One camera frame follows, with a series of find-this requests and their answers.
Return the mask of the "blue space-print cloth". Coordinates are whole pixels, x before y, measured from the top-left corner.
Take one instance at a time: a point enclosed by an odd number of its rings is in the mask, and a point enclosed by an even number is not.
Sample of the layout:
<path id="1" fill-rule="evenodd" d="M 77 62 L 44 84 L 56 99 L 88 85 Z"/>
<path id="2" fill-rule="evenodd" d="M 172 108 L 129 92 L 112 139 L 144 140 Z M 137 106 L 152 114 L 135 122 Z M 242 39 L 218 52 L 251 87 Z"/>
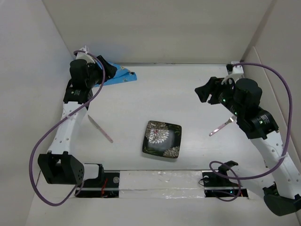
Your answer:
<path id="1" fill-rule="evenodd" d="M 119 83 L 124 83 L 124 82 L 131 82 L 131 81 L 136 81 L 137 76 L 135 72 L 130 71 L 129 69 L 120 66 L 118 64 L 114 64 L 109 62 L 110 65 L 114 66 L 117 68 L 117 71 L 115 73 L 115 76 L 109 80 L 107 80 L 104 85 L 114 85 L 114 84 L 119 84 Z"/>

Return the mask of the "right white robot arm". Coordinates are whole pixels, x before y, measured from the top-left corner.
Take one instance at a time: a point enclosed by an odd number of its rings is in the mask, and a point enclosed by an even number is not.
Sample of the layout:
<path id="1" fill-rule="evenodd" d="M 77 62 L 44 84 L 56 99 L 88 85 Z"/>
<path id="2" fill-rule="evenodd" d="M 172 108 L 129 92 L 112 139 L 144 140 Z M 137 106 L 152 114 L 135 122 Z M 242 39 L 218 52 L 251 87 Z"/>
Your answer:
<path id="1" fill-rule="evenodd" d="M 301 209 L 301 174 L 287 152 L 279 127 L 272 114 L 259 106 L 262 89 L 257 82 L 242 78 L 212 77 L 195 92 L 199 100 L 211 105 L 222 104 L 234 116 L 238 127 L 261 154 L 269 171 L 250 176 L 238 163 L 220 163 L 213 170 L 220 184 L 237 183 L 261 197 L 277 216 L 296 213 Z"/>

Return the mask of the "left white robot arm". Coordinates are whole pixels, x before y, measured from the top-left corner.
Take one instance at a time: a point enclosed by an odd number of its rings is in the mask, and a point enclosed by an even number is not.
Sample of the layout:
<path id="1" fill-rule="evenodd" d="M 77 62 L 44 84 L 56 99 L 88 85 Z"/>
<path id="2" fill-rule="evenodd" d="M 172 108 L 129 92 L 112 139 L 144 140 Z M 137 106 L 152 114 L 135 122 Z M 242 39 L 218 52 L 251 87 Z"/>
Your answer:
<path id="1" fill-rule="evenodd" d="M 71 79 L 63 98 L 62 123 L 46 154 L 40 154 L 38 165 L 49 184 L 79 185 L 85 180 L 93 186 L 101 186 L 105 175 L 101 164 L 81 163 L 72 155 L 75 141 L 89 103 L 93 99 L 92 88 L 115 76 L 117 68 L 102 56 L 77 52 L 70 62 Z"/>

